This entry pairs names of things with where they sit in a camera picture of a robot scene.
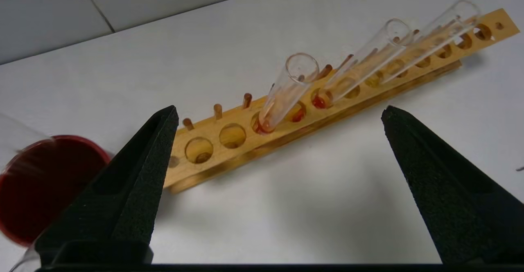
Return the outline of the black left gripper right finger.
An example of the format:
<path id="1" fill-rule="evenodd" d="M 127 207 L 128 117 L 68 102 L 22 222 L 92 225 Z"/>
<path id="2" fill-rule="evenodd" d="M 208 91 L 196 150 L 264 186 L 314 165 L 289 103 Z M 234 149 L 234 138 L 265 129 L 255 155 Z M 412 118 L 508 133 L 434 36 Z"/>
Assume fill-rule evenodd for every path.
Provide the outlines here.
<path id="1" fill-rule="evenodd" d="M 442 263 L 522 265 L 523 203 L 407 111 L 381 120 Z"/>

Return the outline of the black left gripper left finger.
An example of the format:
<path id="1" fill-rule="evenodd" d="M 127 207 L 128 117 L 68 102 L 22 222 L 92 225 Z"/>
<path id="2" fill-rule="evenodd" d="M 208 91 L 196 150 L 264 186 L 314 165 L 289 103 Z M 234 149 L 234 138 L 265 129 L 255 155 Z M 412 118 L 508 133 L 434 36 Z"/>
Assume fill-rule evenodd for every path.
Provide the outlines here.
<path id="1" fill-rule="evenodd" d="M 177 127 L 175 106 L 152 115 L 39 236 L 35 249 L 58 251 L 73 242 L 116 242 L 149 250 Z"/>

